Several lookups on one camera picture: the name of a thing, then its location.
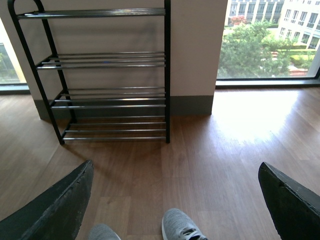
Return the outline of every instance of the shoe rack bar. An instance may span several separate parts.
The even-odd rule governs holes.
[[[41,0],[33,0],[36,11],[16,14],[15,1],[8,0],[8,9],[26,58],[39,88],[59,143],[71,140],[161,140],[170,142],[170,58],[171,1],[164,7],[93,10],[46,11]],[[164,51],[125,51],[100,53],[58,53],[49,26],[49,19],[164,17]],[[42,21],[51,54],[35,64],[20,20]],[[164,68],[163,86],[130,86],[115,88],[68,88],[64,71],[69,69]],[[62,90],[49,102],[38,71],[58,72]],[[112,111],[117,109],[160,109],[156,115],[116,115],[79,117],[76,111],[85,109]],[[68,111],[71,119],[60,132],[54,111]]]

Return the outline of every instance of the gray sneaker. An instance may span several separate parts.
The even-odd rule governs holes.
[[[191,218],[177,208],[164,214],[162,236],[164,240],[208,240]]]
[[[110,227],[101,223],[91,228],[88,240],[121,240],[121,239]]]

